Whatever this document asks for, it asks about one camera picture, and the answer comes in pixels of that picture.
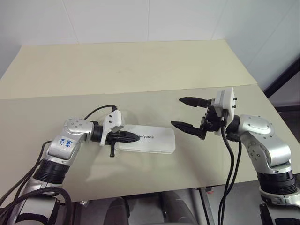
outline handwritten label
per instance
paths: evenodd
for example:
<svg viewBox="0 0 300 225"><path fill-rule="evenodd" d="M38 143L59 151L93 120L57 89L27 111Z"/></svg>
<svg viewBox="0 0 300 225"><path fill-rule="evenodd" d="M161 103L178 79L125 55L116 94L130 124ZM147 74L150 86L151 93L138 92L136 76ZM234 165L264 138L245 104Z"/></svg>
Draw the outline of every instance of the handwritten label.
<svg viewBox="0 0 300 225"><path fill-rule="evenodd" d="M65 149L72 148L74 142L75 141L73 139L70 139L70 138L67 138L67 137L64 137L64 136L62 136L60 138L60 145L63 146Z"/></svg>

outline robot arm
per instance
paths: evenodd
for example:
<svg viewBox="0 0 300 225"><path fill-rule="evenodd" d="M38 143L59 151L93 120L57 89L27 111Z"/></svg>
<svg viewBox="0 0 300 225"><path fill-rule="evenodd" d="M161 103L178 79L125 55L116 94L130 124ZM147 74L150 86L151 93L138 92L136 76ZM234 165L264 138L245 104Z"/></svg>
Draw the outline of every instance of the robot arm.
<svg viewBox="0 0 300 225"><path fill-rule="evenodd" d="M111 145L111 157L114 157L116 142L135 142L139 136L120 131L123 128L121 112L117 109L106 116L103 125L95 121L69 119L64 123L62 132L55 137L47 149L39 168L27 182L22 195L46 187L62 187L65 174L75 160L80 145L86 140L100 145ZM60 205L55 192L31 197L14 207L8 220L9 225L55 223Z"/></svg>
<svg viewBox="0 0 300 225"><path fill-rule="evenodd" d="M208 131L219 134L225 127L227 139L234 135L245 145L260 182L262 199L274 205L293 205L300 208L300 191L296 188L291 168L291 150L274 133L267 120L249 115L234 115L233 89L219 91L217 98L205 100L183 97L180 101L189 106L208 108L201 120L200 128L184 122L171 121L185 133L205 139Z"/></svg>

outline table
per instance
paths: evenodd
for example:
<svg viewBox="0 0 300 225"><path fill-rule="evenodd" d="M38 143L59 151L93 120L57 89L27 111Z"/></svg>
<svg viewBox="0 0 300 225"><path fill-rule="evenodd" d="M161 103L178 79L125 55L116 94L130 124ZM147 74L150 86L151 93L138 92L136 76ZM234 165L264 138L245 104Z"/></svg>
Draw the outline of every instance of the table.
<svg viewBox="0 0 300 225"><path fill-rule="evenodd" d="M293 172L299 173L300 164L297 162L300 158L300 148L291 131L257 84L249 82L252 78L247 77L245 68L241 70L243 73L239 77L233 65L239 65L240 62L236 61L234 55L219 60L232 63L233 77L237 78L237 81L224 83L238 83L234 87L238 97L236 114L260 115L271 121L276 134L289 144L292 150ZM213 65L214 63L207 65L207 70ZM19 69L22 67L18 63L15 66ZM9 68L9 75L12 70L18 71L14 68L14 63ZM0 195L31 168L41 144L59 134L66 119L82 118L100 105L114 104L123 112L126 124L173 128L170 121L178 120L199 126L206 110L188 107L178 99L185 96L205 99L215 97L217 91L223 90L224 87L210 86L214 83L220 85L220 77L220 74L211 77L205 87L197 83L201 88L193 88L194 84L189 82L185 83L190 87L187 89L170 90L175 86L168 89L168 85L164 84L158 88L159 91L138 92L138 85L133 84L133 92L126 92L124 89L123 93L116 93L114 89L114 92L109 94L74 95L74 90L63 92L58 88L59 94L55 95L54 90L46 93L33 87L36 92L28 90L22 96L21 91L13 93L6 88L7 91L2 91L0 99L0 178L5 180L0 187ZM108 111L96 113L91 119L101 120L107 113ZM224 184L230 158L222 138L211 133L202 141L175 128L174 131L176 150L171 155L117 152L115 158L110 158L109 146L99 147L97 143L83 144L67 173L64 188L70 193L73 201L80 201ZM237 144L232 143L232 146L237 154ZM244 149L236 182L257 179L245 151Z"/></svg>

